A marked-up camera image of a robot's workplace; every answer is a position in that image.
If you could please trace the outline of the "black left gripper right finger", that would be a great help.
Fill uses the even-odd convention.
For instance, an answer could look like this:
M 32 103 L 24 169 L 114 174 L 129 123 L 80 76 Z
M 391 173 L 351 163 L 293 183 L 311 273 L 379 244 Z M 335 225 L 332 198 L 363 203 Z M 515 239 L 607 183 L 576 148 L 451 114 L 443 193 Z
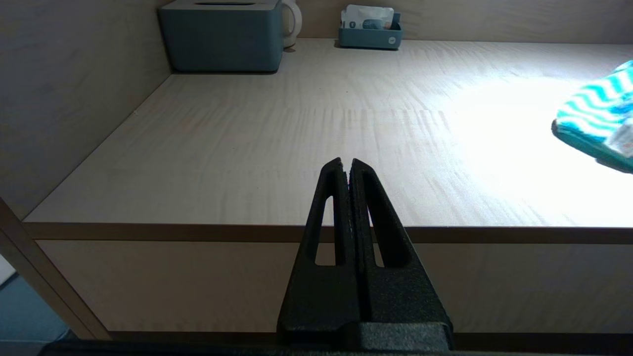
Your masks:
M 452 324 L 376 171 L 355 159 L 350 172 L 362 318 Z

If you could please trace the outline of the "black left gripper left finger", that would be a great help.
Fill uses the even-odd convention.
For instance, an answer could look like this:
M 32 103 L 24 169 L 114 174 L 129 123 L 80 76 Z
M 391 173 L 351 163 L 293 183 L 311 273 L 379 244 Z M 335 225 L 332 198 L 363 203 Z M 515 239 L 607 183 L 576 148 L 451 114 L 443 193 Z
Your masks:
M 334 205 L 335 264 L 316 263 L 325 205 Z M 333 334 L 360 319 L 357 254 L 341 158 L 323 165 L 276 323 L 281 334 Z

